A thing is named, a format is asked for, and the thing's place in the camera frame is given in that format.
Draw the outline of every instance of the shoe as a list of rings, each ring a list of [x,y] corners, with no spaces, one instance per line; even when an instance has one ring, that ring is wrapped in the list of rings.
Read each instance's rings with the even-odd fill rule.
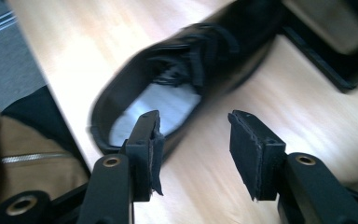
[[[167,158],[191,120],[261,64],[284,15],[277,0],[235,1],[140,51],[93,108],[90,132],[98,148],[117,153],[138,117],[159,110]]]

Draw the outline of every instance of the zipper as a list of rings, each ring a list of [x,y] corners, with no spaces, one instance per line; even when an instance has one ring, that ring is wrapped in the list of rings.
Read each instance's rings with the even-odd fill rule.
[[[35,153],[35,154],[27,154],[21,156],[11,156],[0,158],[0,163],[8,164],[14,162],[21,161],[38,161],[44,159],[54,159],[54,158],[69,158],[72,157],[69,153],[60,153],[60,152],[52,152],[52,153]]]

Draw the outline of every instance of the black object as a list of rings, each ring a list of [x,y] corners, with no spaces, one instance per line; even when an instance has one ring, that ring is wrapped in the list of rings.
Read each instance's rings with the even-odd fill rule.
[[[350,10],[358,16],[358,0],[346,0]],[[358,49],[351,53],[338,52],[327,44],[295,13],[288,10],[282,33],[336,86],[341,92],[347,92],[358,86]],[[345,29],[346,23],[340,24]]]
[[[133,203],[162,194],[158,129],[158,111],[143,114],[120,152],[95,163],[88,184],[54,201],[43,191],[15,195],[0,204],[0,223],[133,223]]]
[[[254,115],[235,110],[228,119],[230,151],[246,188],[258,201],[279,193],[282,223],[358,223],[358,193],[342,187],[322,161],[286,155],[284,142]]]
[[[266,56],[284,14],[279,0],[238,0],[139,52],[103,90],[94,106],[91,133],[99,149],[103,153],[119,150],[120,146],[109,143],[111,127],[148,85],[190,83],[201,101],[184,124],[167,135],[166,157],[202,108],[253,73]],[[171,68],[177,72],[162,75]]]

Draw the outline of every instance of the white insole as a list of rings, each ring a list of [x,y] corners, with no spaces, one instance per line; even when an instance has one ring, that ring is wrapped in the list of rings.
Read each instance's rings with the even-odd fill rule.
[[[121,147],[130,137],[138,118],[146,112],[158,110],[159,131],[168,135],[175,131],[200,102],[200,96],[189,84],[179,87],[150,84],[113,124],[110,144]]]

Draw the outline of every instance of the brown bag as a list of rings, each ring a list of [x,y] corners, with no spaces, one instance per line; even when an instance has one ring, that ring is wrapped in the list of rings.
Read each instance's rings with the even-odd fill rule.
[[[80,162],[57,143],[0,116],[0,203],[26,190],[55,199],[88,181]]]

